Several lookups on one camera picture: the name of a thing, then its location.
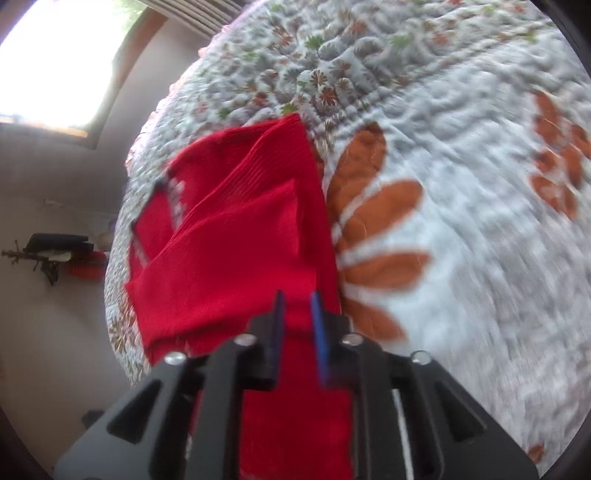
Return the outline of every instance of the wooden window frame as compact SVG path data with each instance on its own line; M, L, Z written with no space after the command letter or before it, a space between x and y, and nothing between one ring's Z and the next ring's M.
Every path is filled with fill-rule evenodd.
M22 18L28 8L25 9L21 17L14 22L15 26ZM113 104L123 87L127 77L133 69L136 61L141 53L148 46L148 43L154 38L158 30L164 25L167 18L146 7L136 22L131 27L130 31L125 36L123 42L119 46L115 57L113 58L113 76L111 82L106 90L106 93L101 101L100 107L95 113L89 126L84 131L61 128L61 129L47 129L43 127L36 127L34 125L18 124L0 121L0 130L11 131L13 134L22 136L34 136L36 138L45 137L53 140L64 141L75 145L81 145L91 150L96 149L100 134L107 121L107 117L111 112ZM0 33L0 43L6 38L9 32Z

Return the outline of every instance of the folded red sweater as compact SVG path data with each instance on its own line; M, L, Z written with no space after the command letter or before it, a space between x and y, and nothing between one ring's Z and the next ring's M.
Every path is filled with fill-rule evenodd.
M211 135L185 149L168 176L182 185L182 223L174 229L170 219L176 200L154 195L130 252L127 289L149 360L175 349L210 352L283 290L279 384L244 396L241 477L350 478L350 399L320 388L314 356L310 294L320 290L333 312L339 303L324 197L299 117Z

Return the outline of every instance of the striped curtain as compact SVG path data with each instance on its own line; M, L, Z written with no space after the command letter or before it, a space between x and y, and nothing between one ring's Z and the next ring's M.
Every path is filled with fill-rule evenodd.
M212 37L242 11L245 0L141 0L151 9Z

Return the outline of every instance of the triangular cutout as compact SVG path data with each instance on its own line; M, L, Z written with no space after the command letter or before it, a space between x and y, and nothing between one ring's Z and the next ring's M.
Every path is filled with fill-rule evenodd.
M139 443L144 436L161 386L162 383L159 381L152 382L139 392L121 413L111 420L107 432L129 443Z
M484 433L484 424L447 385L437 383L435 389L441 401L447 424L456 442L463 442Z

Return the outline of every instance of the metal screw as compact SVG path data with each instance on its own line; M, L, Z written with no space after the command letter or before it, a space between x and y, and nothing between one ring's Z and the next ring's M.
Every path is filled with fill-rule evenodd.
M340 343L346 346L359 346L363 343L363 337L358 333L348 333L341 338Z
M170 352L164 357L164 361L173 367L181 365L187 359L187 355L182 352Z
M414 352L410 358L413 360L413 363L417 365L427 365L430 364L432 360L431 354L425 350L418 350Z
M240 346L252 346L256 343L256 337L251 333L241 333L234 339L234 343Z

